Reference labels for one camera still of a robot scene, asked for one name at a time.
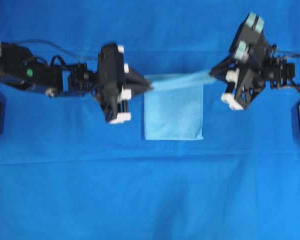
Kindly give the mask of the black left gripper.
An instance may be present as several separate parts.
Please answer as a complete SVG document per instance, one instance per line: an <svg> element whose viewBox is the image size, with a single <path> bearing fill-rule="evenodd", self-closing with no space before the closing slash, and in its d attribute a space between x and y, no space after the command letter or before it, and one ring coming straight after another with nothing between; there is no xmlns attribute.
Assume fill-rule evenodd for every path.
<svg viewBox="0 0 300 240"><path fill-rule="evenodd" d="M97 58L95 99L109 124L122 124L131 120L131 113L123 102L153 90L152 82L133 67L125 70L124 47L108 43L101 47Z"/></svg>

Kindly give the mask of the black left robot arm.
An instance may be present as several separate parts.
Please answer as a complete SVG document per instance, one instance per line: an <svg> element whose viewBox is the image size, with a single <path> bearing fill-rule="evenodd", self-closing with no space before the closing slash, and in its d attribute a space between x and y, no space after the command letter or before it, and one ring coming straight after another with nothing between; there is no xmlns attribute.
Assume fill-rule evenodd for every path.
<svg viewBox="0 0 300 240"><path fill-rule="evenodd" d="M86 63L66 64L60 55L50 62L16 43L0 43L0 83L50 98L85 96L100 105L105 121L130 121L129 101L153 89L152 82L124 61L124 47L114 42L101 47L97 70Z"/></svg>

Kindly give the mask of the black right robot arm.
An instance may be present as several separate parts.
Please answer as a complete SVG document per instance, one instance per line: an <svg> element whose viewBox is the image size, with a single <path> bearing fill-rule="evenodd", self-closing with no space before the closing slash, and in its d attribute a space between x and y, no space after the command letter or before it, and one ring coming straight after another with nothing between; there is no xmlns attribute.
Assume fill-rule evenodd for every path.
<svg viewBox="0 0 300 240"><path fill-rule="evenodd" d="M294 88L300 93L300 83L295 83L295 64L288 58L300 54L276 56L277 45L248 45L241 41L229 51L229 56L214 66L209 75L227 84L221 100L233 111L248 108L265 89Z"/></svg>

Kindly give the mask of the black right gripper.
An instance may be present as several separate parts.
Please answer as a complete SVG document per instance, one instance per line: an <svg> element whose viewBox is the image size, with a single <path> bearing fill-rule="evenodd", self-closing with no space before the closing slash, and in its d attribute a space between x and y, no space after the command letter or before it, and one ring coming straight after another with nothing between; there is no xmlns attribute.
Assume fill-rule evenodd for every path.
<svg viewBox="0 0 300 240"><path fill-rule="evenodd" d="M233 111L247 109L266 86L262 68L243 64L230 55L215 65L209 75L227 84L221 100Z"/></svg>

